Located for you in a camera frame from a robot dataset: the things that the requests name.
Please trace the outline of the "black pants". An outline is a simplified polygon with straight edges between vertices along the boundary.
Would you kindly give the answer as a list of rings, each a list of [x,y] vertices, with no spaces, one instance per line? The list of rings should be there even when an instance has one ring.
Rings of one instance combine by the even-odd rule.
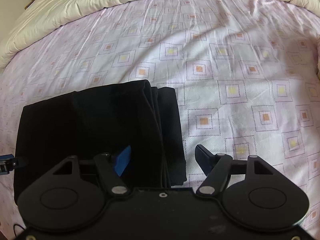
[[[23,108],[14,196],[72,155],[92,160],[130,148],[128,187],[169,188],[186,179],[176,92],[146,80],[71,92]]]

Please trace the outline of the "pink patterned bed sheet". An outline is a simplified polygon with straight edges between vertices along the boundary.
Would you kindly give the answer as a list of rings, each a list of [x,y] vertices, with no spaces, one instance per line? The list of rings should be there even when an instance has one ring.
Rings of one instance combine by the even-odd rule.
[[[147,79],[176,92],[186,185],[204,178],[194,148],[257,154],[310,200],[319,238],[319,17],[276,0],[138,0],[68,23],[1,74],[1,154],[16,152],[25,105]]]

